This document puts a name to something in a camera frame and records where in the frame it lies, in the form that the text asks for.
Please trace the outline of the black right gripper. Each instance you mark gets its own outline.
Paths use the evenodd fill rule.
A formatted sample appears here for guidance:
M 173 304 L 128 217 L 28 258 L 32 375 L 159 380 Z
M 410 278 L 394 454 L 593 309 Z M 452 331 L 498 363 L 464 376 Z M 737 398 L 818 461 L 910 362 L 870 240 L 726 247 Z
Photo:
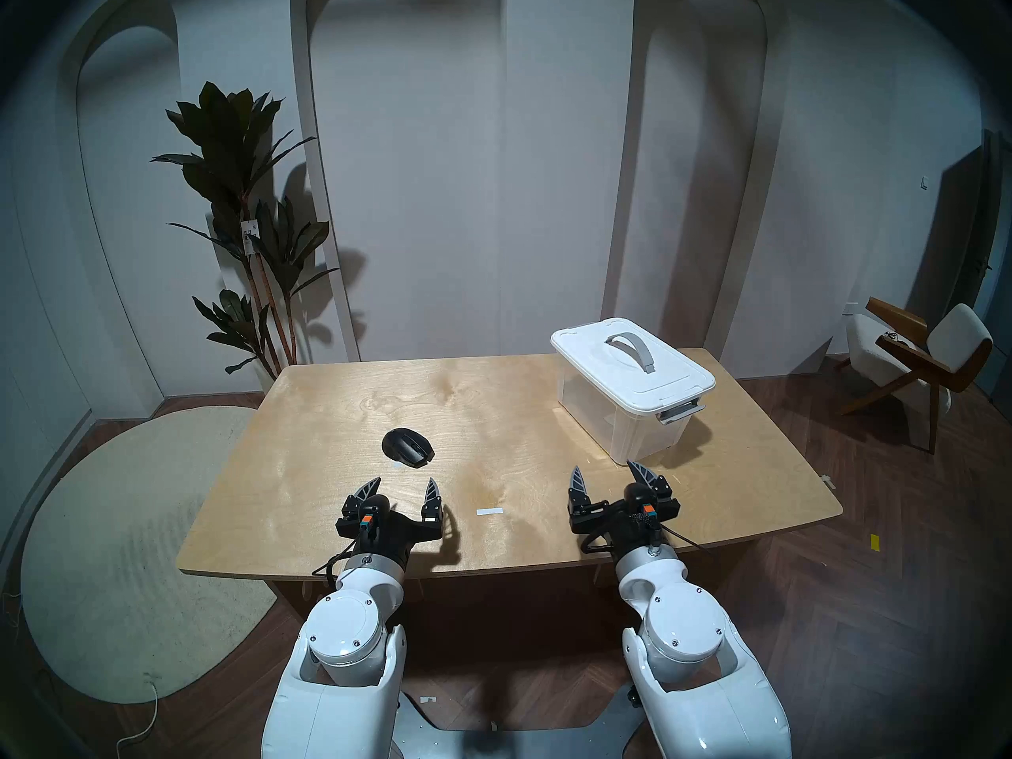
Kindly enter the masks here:
M 668 483 L 643 463 L 627 461 L 635 483 L 614 503 L 593 503 L 578 466 L 569 480 L 568 511 L 571 532 L 582 537 L 580 552 L 609 553 L 619 561 L 635 549 L 659 549 L 668 542 L 662 523 L 677 517 L 680 503 Z

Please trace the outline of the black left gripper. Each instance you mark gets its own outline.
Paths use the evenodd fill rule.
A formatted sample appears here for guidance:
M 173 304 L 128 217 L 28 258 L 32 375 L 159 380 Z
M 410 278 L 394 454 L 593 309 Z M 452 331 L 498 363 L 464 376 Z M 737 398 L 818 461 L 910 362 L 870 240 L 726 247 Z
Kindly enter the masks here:
M 373 478 L 347 496 L 335 526 L 338 534 L 351 543 L 336 555 L 336 561 L 378 555 L 406 568 L 415 544 L 441 539 L 443 506 L 435 479 L 428 480 L 421 520 L 390 508 L 389 499 L 376 494 L 380 486 L 381 478 Z

